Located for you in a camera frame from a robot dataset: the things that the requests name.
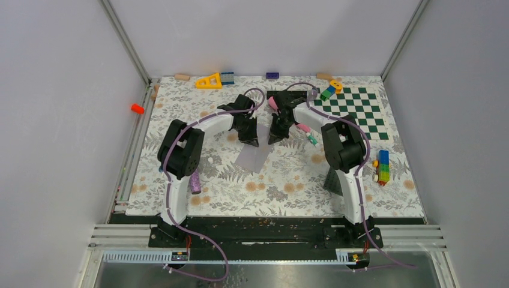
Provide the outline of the green white glue stick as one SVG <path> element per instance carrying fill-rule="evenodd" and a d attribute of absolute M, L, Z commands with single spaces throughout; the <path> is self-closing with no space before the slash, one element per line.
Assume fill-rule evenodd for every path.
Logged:
<path fill-rule="evenodd" d="M 313 146 L 318 146 L 318 141 L 314 138 L 314 136 L 312 134 L 306 133 L 306 137 L 308 138 L 308 140 L 310 141 L 310 143 Z"/>

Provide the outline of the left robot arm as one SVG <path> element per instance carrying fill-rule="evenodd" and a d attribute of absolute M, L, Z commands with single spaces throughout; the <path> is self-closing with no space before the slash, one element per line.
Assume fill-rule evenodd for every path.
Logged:
<path fill-rule="evenodd" d="M 241 143 L 258 147 L 256 111 L 259 107 L 248 96 L 239 94 L 234 102 L 218 106 L 215 112 L 194 122 L 175 119 L 170 123 L 157 153 L 167 177 L 164 210 L 160 215 L 170 224 L 163 232 L 163 239 L 169 245 L 180 246 L 186 239 L 185 228 L 178 224 L 187 217 L 188 183 L 199 166 L 204 141 L 234 130 Z"/>

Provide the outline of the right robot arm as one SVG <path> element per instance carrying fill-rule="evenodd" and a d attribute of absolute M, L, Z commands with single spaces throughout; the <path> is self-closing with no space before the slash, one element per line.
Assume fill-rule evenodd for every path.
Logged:
<path fill-rule="evenodd" d="M 310 105 L 305 97 L 297 98 L 288 90 L 269 96 L 268 101 L 276 111 L 270 126 L 270 145 L 287 139 L 295 124 L 306 125 L 321 134 L 325 158 L 339 180 L 344 216 L 353 224 L 344 231 L 345 241 L 352 247 L 361 246 L 368 239 L 368 232 L 361 224 L 369 217 L 362 182 L 363 166 L 369 156 L 366 134 L 349 115 L 327 114 Z"/>

